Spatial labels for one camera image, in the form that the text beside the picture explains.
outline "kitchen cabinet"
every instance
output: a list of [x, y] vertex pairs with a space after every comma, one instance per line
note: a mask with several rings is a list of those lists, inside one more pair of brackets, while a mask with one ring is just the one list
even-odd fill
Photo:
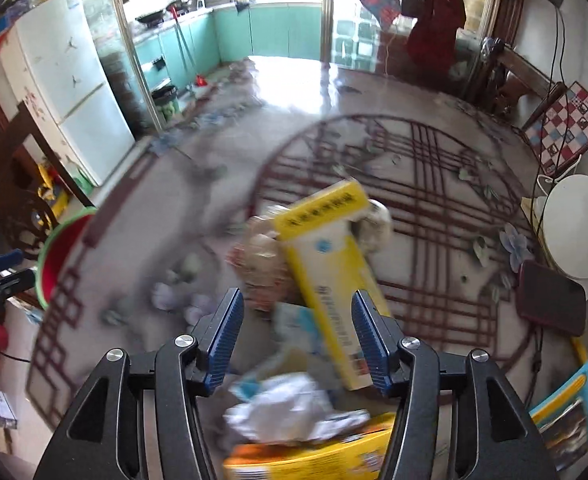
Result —
[[147, 86], [150, 91], [160, 86], [170, 77], [167, 66], [163, 66], [162, 64], [154, 65], [154, 61], [164, 57], [158, 36], [154, 36], [136, 45], [136, 55], [140, 62], [144, 80], [147, 81]]
[[251, 56], [253, 50], [249, 10], [243, 10], [240, 13], [235, 8], [216, 10], [214, 24], [222, 61], [238, 61]]
[[212, 14], [189, 22], [193, 55], [199, 74], [209, 74], [220, 65], [216, 25]]
[[[181, 31], [185, 35], [187, 46], [189, 46], [193, 56], [193, 42], [191, 41], [189, 26], [182, 26]], [[183, 44], [181, 43], [179, 45], [175, 28], [172, 27], [170, 30], [162, 32], [160, 34], [160, 41], [163, 46], [163, 54], [165, 54], [165, 63], [167, 63], [167, 71], [171, 78], [171, 84], [181, 92], [196, 78], [196, 72], [191, 66], [189, 56], [187, 55], [187, 52], [185, 52]], [[181, 56], [181, 49], [183, 50], [183, 56], [185, 56], [185, 61], [187, 62], [187, 71], [185, 70], [185, 64], [183, 63], [183, 56]]]
[[321, 6], [290, 4], [287, 11], [289, 57], [320, 60]]
[[251, 45], [255, 56], [289, 56], [289, 8], [261, 5], [250, 8]]

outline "doorframe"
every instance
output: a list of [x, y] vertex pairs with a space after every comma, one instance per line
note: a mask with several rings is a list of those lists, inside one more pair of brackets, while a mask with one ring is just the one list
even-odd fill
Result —
[[120, 35], [123, 38], [127, 57], [129, 58], [129, 63], [131, 64], [132, 70], [134, 72], [134, 77], [140, 87], [142, 98], [144, 99], [144, 103], [152, 117], [154, 127], [156, 128], [157, 133], [160, 133], [165, 129], [165, 120], [161, 120], [158, 110], [154, 105], [154, 100], [152, 100], [152, 95], [149, 91], [149, 87], [147, 86], [147, 82], [144, 80], [144, 76], [142, 75], [140, 62], [138, 60], [138, 56], [136, 55], [136, 47], [134, 46], [134, 41], [132, 40], [131, 32], [127, 25], [123, 0], [112, 0], [112, 2], [114, 4], [114, 10], [116, 11], [116, 21], [118, 22]]
[[333, 0], [321, 2], [321, 62], [331, 62], [331, 40], [333, 36]]

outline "white refrigerator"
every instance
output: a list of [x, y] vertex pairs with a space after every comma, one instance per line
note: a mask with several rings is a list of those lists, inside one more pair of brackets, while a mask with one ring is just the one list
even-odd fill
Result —
[[81, 0], [48, 0], [14, 24], [0, 61], [18, 101], [68, 170], [101, 186], [134, 144]]

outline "checkered mat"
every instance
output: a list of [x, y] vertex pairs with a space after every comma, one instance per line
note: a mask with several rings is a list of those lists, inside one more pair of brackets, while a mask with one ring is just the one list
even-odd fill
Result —
[[588, 149], [588, 91], [575, 82], [540, 121], [530, 126], [526, 136], [535, 155], [540, 156], [545, 174], [554, 176], [565, 171]]

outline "glass door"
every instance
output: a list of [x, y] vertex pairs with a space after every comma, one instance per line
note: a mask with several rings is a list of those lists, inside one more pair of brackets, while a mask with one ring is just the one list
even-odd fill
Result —
[[[458, 31], [461, 41], [457, 43], [478, 44], [485, 37], [487, 16], [497, 0], [463, 1], [468, 19], [465, 28]], [[327, 31], [323, 35], [323, 61], [367, 72], [384, 72], [387, 45], [381, 46], [381, 29], [372, 13], [359, 0], [331, 0], [331, 5], [323, 3], [323, 9], [330, 14], [324, 16]], [[415, 22], [414, 18], [399, 16], [389, 32], [406, 38]]]

